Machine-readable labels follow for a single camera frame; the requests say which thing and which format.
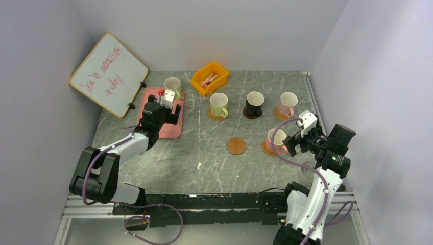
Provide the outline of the pink mug white inside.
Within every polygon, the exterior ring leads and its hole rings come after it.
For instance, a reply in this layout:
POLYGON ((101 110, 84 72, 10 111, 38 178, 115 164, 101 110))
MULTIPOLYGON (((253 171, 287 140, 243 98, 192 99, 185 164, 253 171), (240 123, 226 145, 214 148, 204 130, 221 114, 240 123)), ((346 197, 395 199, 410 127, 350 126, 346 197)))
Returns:
POLYGON ((277 113, 281 116, 291 118, 295 115, 294 107, 298 103, 297 96, 292 92, 284 92, 280 96, 279 104, 277 105, 277 113))

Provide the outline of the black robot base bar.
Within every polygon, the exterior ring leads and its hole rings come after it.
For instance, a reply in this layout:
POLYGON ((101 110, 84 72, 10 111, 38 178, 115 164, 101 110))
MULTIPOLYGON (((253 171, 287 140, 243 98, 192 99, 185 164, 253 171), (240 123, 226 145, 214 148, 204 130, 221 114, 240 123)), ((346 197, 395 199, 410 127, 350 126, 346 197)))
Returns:
POLYGON ((118 216, 145 215, 150 227, 261 223, 276 225, 287 213, 289 191, 217 194, 149 194, 149 208, 117 205, 118 216))

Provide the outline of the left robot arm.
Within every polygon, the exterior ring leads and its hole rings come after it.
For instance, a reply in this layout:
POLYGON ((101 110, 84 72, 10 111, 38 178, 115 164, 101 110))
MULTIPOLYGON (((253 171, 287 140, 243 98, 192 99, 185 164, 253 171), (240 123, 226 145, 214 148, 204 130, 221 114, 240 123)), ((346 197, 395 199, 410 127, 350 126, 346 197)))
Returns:
POLYGON ((141 214, 146 208, 143 188, 121 183, 119 167, 130 158, 151 149, 159 139, 165 124, 176 125, 182 105, 166 95, 150 95, 142 110, 142 118, 125 138, 101 148, 86 147, 79 158, 69 184, 69 192, 81 196, 85 205, 109 202, 126 203, 132 214, 141 214))

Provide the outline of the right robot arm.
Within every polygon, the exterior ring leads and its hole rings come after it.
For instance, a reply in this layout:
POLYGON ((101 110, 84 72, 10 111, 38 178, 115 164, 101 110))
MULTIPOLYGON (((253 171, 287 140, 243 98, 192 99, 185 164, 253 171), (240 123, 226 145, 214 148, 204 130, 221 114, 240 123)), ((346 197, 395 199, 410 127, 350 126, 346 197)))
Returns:
POLYGON ((311 189, 293 182, 281 197, 281 207, 287 215, 285 225, 276 233, 274 244, 321 243, 332 199, 351 166, 351 160, 345 154, 355 135, 354 130, 335 124, 331 133, 325 136, 317 124, 305 135, 297 132, 282 141, 291 156, 296 155, 296 146, 303 153, 313 153, 316 165, 313 168, 300 165, 314 174, 311 189))

